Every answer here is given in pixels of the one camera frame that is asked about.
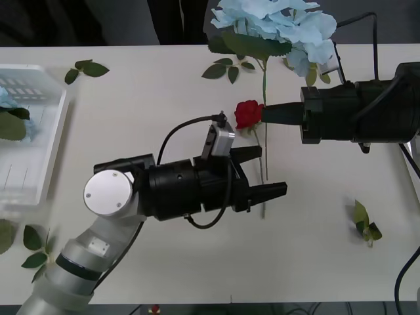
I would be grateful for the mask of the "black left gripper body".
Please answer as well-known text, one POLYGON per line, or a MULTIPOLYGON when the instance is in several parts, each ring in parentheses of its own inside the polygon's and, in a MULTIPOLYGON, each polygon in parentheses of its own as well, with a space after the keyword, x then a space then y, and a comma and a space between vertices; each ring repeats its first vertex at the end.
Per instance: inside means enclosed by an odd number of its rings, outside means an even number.
POLYGON ((228 185, 228 166, 232 170, 228 206, 235 212, 251 210, 249 181, 242 169, 242 163, 250 160, 251 157, 243 154, 207 160, 194 158, 194 169, 200 185, 199 196, 206 212, 220 209, 223 205, 228 185))

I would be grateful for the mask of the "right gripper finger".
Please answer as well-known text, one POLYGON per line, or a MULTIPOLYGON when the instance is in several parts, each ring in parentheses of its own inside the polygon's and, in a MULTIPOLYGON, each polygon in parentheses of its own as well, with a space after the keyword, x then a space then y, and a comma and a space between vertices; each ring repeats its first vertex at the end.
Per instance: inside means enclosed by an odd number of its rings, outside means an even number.
POLYGON ((263 113, 262 122, 280 125, 302 125, 304 117, 302 115, 263 113))
POLYGON ((282 104, 269 105, 265 107, 262 112, 266 115, 303 115, 304 104, 302 102, 288 102, 282 104))

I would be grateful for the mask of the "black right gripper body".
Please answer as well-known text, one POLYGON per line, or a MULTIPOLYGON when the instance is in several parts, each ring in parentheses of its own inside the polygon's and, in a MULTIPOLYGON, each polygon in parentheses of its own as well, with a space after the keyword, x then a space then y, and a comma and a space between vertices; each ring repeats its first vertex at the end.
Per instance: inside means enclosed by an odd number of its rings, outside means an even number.
POLYGON ((302 87, 303 144, 319 144, 322 140, 350 141, 355 127, 350 118, 356 113, 356 87, 351 82, 328 89, 302 87))

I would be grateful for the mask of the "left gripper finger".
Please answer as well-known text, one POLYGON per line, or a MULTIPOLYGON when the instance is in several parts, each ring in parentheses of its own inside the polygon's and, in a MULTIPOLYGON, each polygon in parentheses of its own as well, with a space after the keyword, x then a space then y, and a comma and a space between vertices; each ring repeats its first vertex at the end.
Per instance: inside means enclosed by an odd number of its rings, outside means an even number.
POLYGON ((253 159, 259 159, 262 156, 261 146, 243 146, 232 148, 230 150, 230 157, 237 164, 241 164, 253 159))
POLYGON ((249 206, 258 205, 260 203, 285 196, 286 194, 286 182, 252 186, 248 190, 248 204, 249 206))

